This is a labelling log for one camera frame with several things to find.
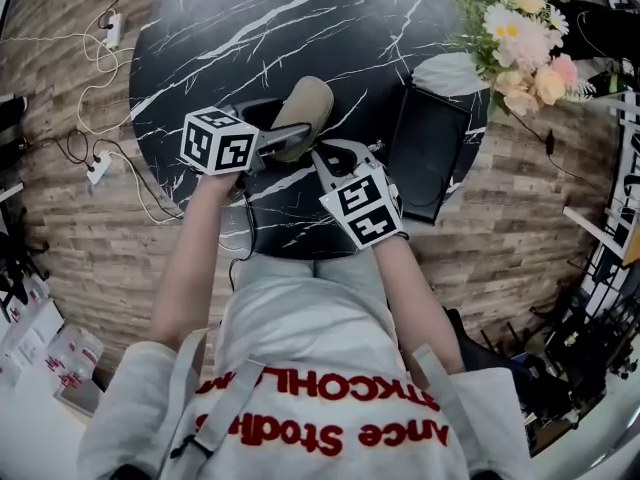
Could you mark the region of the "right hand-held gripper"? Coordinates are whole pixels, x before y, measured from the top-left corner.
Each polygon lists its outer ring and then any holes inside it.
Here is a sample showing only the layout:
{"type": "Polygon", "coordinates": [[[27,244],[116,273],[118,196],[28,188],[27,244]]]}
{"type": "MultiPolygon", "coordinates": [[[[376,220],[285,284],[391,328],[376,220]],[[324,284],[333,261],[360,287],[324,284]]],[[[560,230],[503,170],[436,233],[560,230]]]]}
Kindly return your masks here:
{"type": "Polygon", "coordinates": [[[384,168],[357,141],[327,139],[311,157],[325,194],[319,201],[358,250],[404,231],[399,193],[384,168]],[[346,176],[346,163],[359,164],[346,176]]]}

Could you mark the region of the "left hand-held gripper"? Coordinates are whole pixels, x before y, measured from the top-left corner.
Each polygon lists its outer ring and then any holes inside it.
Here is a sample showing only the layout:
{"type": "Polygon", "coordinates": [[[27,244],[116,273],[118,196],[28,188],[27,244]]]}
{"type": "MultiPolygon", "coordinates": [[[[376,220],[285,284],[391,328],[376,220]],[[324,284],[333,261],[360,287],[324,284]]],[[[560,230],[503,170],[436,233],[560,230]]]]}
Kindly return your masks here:
{"type": "Polygon", "coordinates": [[[205,107],[184,117],[180,159],[205,175],[244,172],[265,168],[261,157],[300,144],[311,134],[309,123],[295,123],[261,130],[248,118],[276,118],[284,100],[260,98],[217,108],[205,107]]]}

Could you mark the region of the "person's left forearm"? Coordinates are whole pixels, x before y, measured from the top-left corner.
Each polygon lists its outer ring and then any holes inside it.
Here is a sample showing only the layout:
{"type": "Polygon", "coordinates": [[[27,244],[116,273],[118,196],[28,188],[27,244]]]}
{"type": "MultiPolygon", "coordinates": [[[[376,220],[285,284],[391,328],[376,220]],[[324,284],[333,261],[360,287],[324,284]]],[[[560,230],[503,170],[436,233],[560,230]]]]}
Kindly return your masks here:
{"type": "Polygon", "coordinates": [[[177,351],[208,326],[222,207],[238,175],[203,176],[162,274],[152,306],[150,340],[177,351]]]}

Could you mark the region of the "person's right forearm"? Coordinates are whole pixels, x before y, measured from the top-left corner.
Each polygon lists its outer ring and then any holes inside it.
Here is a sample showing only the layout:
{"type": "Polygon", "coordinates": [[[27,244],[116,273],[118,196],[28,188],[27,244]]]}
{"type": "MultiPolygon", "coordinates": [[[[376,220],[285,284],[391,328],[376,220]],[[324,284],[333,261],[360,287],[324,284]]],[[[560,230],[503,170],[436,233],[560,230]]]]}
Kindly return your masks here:
{"type": "Polygon", "coordinates": [[[402,351],[426,345],[445,371],[457,374],[464,363],[456,333],[425,279],[409,242],[394,235],[373,246],[402,351]]]}

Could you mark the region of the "black rectangular box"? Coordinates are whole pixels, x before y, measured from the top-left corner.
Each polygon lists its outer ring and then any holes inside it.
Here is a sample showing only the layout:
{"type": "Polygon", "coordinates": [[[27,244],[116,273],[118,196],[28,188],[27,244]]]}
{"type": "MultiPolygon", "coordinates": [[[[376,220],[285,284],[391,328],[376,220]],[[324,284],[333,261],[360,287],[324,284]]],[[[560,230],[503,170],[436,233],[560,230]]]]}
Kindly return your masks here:
{"type": "Polygon", "coordinates": [[[405,218],[435,224],[469,123],[470,112],[447,99],[405,90],[387,159],[405,218]]]}

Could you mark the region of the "white vase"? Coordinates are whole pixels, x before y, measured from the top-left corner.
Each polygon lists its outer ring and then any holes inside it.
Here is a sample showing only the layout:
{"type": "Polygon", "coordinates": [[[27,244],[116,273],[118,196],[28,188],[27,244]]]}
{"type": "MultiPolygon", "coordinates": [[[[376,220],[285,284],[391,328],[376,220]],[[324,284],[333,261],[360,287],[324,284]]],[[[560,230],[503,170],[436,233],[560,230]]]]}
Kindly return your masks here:
{"type": "Polygon", "coordinates": [[[466,52],[438,54],[421,62],[412,73],[419,89],[442,97],[466,96],[489,88],[474,58],[466,52]]]}

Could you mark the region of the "white power strip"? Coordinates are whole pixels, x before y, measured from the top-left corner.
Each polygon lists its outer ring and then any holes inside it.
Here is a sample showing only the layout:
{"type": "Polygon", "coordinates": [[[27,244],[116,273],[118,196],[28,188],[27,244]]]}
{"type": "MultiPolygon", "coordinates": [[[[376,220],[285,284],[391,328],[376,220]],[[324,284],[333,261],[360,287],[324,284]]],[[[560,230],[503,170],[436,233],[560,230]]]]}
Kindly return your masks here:
{"type": "Polygon", "coordinates": [[[92,185],[97,185],[112,165],[112,157],[109,151],[101,151],[94,157],[93,162],[87,168],[87,178],[92,185]]]}
{"type": "Polygon", "coordinates": [[[115,51],[120,45],[122,24],[123,17],[121,13],[112,13],[109,15],[104,45],[110,51],[115,51]]]}

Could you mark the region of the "pastel flower bouquet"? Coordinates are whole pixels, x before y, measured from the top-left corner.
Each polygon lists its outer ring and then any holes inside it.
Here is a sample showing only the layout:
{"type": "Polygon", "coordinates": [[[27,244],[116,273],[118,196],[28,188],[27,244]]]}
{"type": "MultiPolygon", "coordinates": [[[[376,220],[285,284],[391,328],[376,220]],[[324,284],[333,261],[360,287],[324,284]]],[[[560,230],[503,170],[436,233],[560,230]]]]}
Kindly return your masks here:
{"type": "Polygon", "coordinates": [[[560,51],[570,28],[557,7],[545,0],[455,1],[474,73],[505,113],[525,117],[561,100],[593,97],[595,87],[560,51]]]}

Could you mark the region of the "person's white printed shirt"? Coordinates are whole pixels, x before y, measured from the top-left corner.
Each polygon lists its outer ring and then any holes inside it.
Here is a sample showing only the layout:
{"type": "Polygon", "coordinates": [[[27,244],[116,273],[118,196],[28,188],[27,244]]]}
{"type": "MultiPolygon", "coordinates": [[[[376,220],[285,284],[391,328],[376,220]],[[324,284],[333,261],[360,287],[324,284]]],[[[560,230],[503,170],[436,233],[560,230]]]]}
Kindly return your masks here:
{"type": "Polygon", "coordinates": [[[405,369],[391,321],[308,296],[225,314],[218,369],[128,348],[82,439],[80,480],[534,480],[504,368],[405,369]]]}

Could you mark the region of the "black metal rack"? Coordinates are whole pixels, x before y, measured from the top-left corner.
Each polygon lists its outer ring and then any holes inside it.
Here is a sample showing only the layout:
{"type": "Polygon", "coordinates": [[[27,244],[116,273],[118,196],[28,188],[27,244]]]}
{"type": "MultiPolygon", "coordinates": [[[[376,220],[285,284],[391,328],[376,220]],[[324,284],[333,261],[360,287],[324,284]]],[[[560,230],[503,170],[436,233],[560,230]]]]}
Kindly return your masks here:
{"type": "Polygon", "coordinates": [[[640,368],[633,357],[640,335],[640,261],[624,267],[606,248],[592,254],[582,280],[563,290],[545,316],[545,358],[568,383],[570,407],[558,418],[577,428],[604,397],[609,374],[626,380],[640,368]]]}

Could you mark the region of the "clear bottle red label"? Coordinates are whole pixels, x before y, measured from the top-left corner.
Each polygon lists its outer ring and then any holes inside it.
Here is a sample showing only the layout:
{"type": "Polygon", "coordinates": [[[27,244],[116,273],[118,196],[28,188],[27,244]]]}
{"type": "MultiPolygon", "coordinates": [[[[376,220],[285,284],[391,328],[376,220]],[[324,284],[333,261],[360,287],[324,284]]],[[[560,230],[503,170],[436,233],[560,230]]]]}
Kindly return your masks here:
{"type": "Polygon", "coordinates": [[[65,324],[49,344],[45,364],[51,372],[54,394],[77,389],[93,377],[104,344],[84,328],[65,324]]]}

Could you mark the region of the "white cardboard boxes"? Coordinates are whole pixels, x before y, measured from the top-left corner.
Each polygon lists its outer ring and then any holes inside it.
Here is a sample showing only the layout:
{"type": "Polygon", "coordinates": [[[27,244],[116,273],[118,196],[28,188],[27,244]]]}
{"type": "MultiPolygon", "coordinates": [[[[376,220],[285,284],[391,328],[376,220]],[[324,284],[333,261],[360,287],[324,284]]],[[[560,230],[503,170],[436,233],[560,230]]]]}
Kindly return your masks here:
{"type": "Polygon", "coordinates": [[[64,318],[52,299],[12,324],[0,342],[0,374],[18,375],[34,365],[63,325],[64,318]]]}

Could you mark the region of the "white desk frame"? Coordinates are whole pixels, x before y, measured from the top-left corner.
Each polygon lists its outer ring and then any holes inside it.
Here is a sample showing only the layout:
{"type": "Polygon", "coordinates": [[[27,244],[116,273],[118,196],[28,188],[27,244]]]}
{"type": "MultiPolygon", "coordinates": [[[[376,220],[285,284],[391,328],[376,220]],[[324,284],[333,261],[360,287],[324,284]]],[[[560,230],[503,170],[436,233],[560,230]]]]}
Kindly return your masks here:
{"type": "Polygon", "coordinates": [[[620,112],[623,139],[611,202],[604,210],[607,223],[614,224],[613,230],[606,231],[569,206],[563,208],[563,214],[626,267],[640,261],[640,93],[626,92],[619,98],[600,99],[599,103],[620,112]]]}

